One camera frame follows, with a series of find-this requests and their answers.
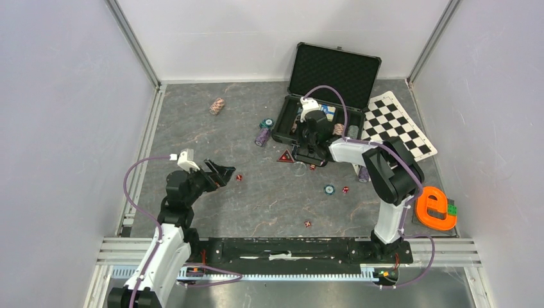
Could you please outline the purple chip stack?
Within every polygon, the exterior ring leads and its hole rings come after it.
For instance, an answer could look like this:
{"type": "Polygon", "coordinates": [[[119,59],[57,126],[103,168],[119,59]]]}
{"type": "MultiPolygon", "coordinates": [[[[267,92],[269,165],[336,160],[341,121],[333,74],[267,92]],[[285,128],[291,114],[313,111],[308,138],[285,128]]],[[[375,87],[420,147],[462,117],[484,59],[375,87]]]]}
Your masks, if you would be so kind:
{"type": "Polygon", "coordinates": [[[260,129],[257,134],[254,143],[259,147],[264,147],[269,140],[271,135],[271,130],[268,127],[263,127],[260,129]]]}
{"type": "Polygon", "coordinates": [[[367,183],[370,181],[370,175],[366,167],[361,166],[357,175],[358,181],[361,183],[367,183]]]}

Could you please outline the single green blue chip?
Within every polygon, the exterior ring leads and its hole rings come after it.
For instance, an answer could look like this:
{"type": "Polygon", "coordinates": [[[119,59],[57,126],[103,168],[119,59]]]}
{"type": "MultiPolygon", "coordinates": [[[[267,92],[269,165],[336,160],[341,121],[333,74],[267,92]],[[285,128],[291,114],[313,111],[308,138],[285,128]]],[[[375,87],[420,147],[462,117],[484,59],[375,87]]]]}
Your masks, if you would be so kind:
{"type": "Polygon", "coordinates": [[[326,185],[323,190],[326,195],[333,195],[336,191],[333,185],[326,185]]]}

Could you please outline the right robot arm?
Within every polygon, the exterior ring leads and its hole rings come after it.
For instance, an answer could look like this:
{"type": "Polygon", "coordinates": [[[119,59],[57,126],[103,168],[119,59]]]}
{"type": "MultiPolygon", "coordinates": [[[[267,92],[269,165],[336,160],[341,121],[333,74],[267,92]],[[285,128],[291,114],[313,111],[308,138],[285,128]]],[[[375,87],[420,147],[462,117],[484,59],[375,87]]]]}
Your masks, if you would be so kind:
{"type": "Polygon", "coordinates": [[[400,248],[405,206],[421,191],[423,171],[399,136],[362,141],[334,135],[333,128],[324,111],[303,111],[296,129],[298,144],[322,160],[356,164],[366,170],[380,198],[370,252],[375,260],[386,262],[400,248]]]}

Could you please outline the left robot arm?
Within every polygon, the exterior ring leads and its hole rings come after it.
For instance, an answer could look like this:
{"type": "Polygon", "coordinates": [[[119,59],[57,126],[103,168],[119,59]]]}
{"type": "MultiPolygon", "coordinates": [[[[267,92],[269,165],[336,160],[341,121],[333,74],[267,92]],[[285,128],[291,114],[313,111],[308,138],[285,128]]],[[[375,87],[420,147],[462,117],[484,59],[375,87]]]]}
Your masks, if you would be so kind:
{"type": "Polygon", "coordinates": [[[166,196],[153,218],[155,233],[135,273],[123,287],[114,287],[107,296],[108,307],[165,307],[176,278],[187,261],[201,255],[198,231],[191,227],[193,204],[203,193],[224,187],[234,167],[204,163],[203,170],[189,158],[170,156],[179,169],[166,178],[166,196]]]}

